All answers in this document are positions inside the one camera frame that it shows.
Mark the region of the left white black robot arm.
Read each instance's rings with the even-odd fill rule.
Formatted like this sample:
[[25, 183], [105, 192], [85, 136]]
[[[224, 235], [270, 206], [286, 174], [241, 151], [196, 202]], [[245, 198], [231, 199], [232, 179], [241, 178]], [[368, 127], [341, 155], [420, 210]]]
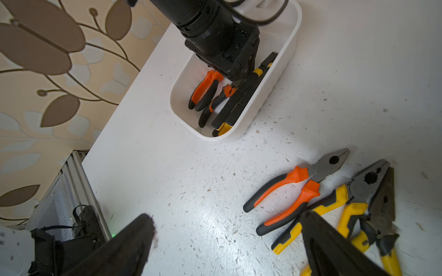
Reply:
[[260, 43], [259, 28], [284, 12], [288, 1], [268, 19], [254, 20], [226, 1], [153, 1], [185, 37], [185, 46], [231, 81], [245, 78], [254, 67]]

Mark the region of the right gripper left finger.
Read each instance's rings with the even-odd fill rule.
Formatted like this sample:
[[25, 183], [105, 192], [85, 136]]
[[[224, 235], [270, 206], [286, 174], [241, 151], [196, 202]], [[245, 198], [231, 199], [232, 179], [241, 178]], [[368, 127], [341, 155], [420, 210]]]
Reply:
[[153, 219], [143, 213], [65, 276], [140, 276], [155, 237]]

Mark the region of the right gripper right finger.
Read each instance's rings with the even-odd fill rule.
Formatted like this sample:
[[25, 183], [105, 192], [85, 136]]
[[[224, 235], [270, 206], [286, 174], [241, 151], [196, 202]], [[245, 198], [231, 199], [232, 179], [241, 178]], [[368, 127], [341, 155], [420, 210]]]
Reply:
[[302, 235], [313, 276], [387, 276], [364, 252], [374, 244], [364, 231], [347, 240], [319, 214], [301, 215]]

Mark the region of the white plastic storage box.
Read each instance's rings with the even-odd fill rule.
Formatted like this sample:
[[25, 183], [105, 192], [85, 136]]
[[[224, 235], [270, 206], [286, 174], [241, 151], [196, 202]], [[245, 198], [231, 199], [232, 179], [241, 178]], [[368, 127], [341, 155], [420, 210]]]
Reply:
[[209, 67], [203, 61], [195, 54], [191, 54], [170, 94], [170, 109], [176, 119], [191, 133], [205, 141], [232, 142], [242, 138], [292, 59], [301, 24], [302, 9], [300, 4], [297, 1], [289, 1], [277, 20], [260, 27], [260, 44], [256, 55], [256, 65], [260, 65], [272, 52], [276, 52], [278, 56], [239, 116], [238, 121], [231, 130], [218, 137], [212, 136], [214, 129], [210, 124], [200, 128], [198, 124], [200, 114], [188, 108], [192, 92], [209, 71]]

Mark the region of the yellow black long-nose pliers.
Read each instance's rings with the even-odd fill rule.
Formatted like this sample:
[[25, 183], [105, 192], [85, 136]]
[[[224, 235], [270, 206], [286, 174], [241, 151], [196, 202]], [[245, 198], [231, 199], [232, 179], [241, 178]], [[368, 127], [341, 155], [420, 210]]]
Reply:
[[394, 168], [389, 167], [379, 190], [368, 207], [368, 216], [360, 219], [360, 232], [351, 243], [362, 253], [373, 244], [378, 248], [384, 270], [391, 276], [401, 276], [395, 250], [399, 234], [393, 227], [395, 221]]

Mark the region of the Greener orange black pliers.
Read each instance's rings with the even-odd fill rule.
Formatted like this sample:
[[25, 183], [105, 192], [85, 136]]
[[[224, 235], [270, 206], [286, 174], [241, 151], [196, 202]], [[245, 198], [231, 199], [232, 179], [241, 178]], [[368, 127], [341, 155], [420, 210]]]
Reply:
[[277, 52], [269, 54], [260, 66], [236, 89], [211, 124], [214, 129], [213, 137], [221, 136], [232, 129], [277, 56]]

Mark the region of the orange black combination pliers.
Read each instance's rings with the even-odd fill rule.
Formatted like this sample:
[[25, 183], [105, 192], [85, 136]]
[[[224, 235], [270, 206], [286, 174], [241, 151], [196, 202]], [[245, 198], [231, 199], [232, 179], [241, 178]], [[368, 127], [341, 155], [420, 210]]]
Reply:
[[321, 182], [340, 170], [350, 153], [348, 148], [338, 149], [263, 184], [243, 205], [246, 213], [259, 207], [269, 212], [256, 234], [264, 236], [292, 222], [312, 199], [320, 196]]

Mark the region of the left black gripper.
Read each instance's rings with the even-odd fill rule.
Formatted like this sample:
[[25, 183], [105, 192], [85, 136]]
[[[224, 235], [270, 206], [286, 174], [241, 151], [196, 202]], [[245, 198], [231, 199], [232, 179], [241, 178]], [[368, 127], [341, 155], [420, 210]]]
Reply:
[[189, 40], [185, 46], [207, 66], [221, 73], [230, 81], [243, 80], [254, 68], [256, 54], [260, 43], [260, 30], [257, 26], [237, 24], [232, 39], [226, 49], [209, 56], [197, 49]]

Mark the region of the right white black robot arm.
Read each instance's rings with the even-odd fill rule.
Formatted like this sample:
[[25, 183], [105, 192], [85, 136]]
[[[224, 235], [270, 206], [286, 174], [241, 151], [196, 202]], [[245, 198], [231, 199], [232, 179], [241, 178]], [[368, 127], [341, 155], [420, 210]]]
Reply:
[[[315, 212], [301, 216], [305, 249], [314, 276], [386, 276]], [[1, 227], [3, 276], [140, 276], [156, 229], [143, 213], [104, 244], [81, 237], [64, 243], [44, 229]]]

